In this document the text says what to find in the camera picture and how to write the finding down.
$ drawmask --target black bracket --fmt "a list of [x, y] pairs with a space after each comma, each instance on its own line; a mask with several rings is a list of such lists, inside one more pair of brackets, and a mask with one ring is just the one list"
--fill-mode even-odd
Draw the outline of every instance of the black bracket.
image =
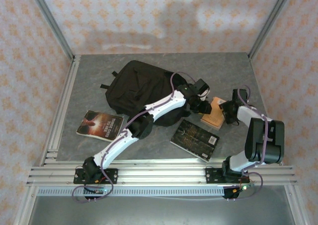
[[[105, 169], [104, 170], [106, 175], [110, 178], [110, 180], [113, 182], [113, 184], [117, 184], [117, 178], [118, 178], [118, 169]], [[85, 176], [85, 171], [83, 168], [77, 168], [75, 169], [75, 175], [74, 175], [74, 184], [110, 184], [110, 182], [107, 179], [103, 179], [103, 174], [101, 174], [101, 177], [99, 179], [89, 179], [87, 176]]]
[[226, 183], [236, 183], [236, 184], [248, 184], [249, 178], [237, 176], [223, 176], [222, 168], [205, 168], [205, 178], [207, 184], [226, 184]]

